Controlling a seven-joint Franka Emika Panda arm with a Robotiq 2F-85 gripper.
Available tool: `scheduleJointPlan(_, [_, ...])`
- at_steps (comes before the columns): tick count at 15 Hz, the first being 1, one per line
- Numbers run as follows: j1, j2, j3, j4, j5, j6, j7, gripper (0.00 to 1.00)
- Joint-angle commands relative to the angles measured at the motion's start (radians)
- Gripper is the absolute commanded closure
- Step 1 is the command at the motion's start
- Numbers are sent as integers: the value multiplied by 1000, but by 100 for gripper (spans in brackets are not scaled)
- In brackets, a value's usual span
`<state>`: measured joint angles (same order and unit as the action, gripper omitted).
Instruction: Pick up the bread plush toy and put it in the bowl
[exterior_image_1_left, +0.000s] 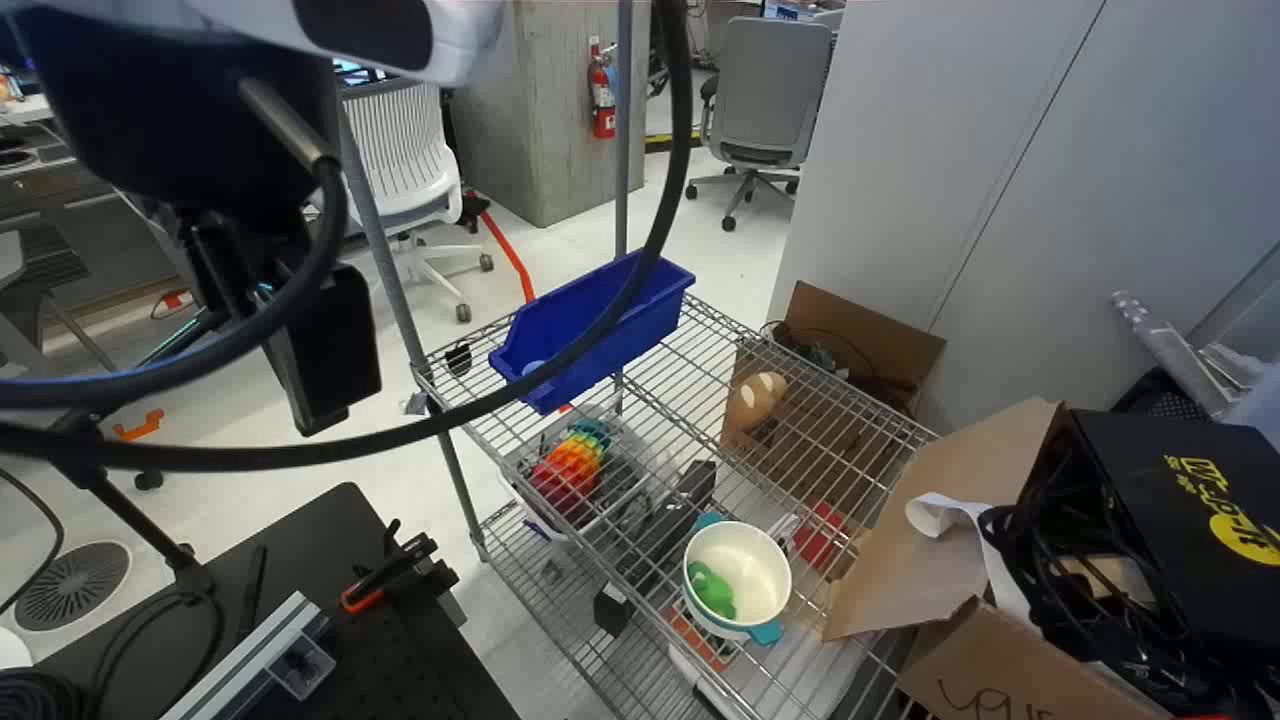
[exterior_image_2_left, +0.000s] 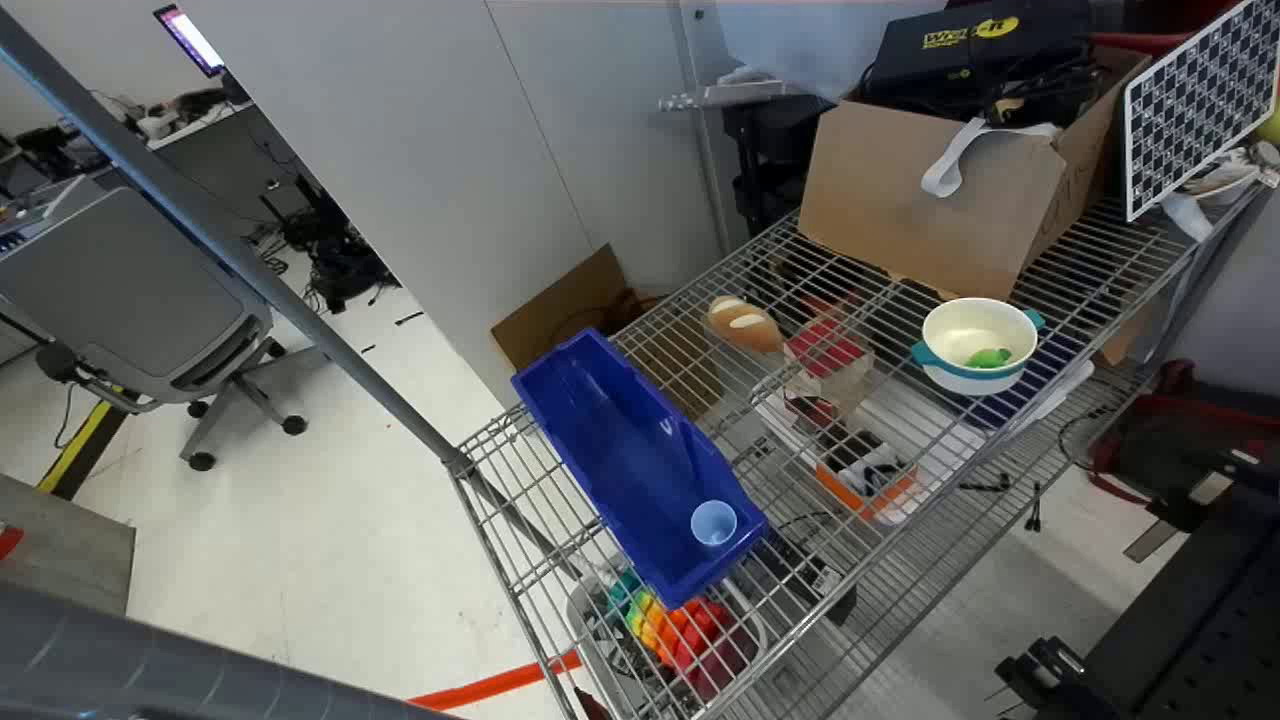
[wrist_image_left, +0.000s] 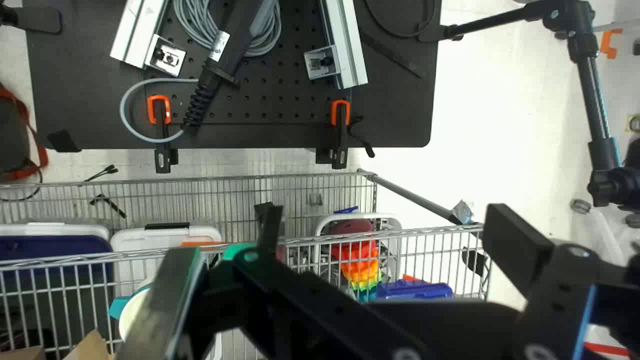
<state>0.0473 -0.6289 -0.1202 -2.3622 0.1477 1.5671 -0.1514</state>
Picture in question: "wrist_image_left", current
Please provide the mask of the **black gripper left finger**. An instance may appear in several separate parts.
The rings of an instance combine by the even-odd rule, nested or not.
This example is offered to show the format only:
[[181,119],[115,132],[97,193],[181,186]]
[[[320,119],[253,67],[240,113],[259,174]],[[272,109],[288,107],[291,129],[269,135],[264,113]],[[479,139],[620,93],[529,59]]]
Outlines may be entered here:
[[202,360],[242,330],[269,360],[426,360],[398,321],[276,257],[281,209],[257,209],[257,241],[213,266],[198,248],[166,251],[115,360]]

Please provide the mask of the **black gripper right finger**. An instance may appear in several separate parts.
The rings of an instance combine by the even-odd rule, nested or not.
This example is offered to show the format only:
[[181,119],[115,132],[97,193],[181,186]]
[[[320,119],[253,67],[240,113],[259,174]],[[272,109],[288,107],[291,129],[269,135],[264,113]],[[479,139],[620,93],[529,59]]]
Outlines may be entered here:
[[640,354],[637,256],[620,266],[551,241],[506,203],[485,208],[482,248],[526,297],[510,339],[516,360],[596,360],[584,343],[591,324]]

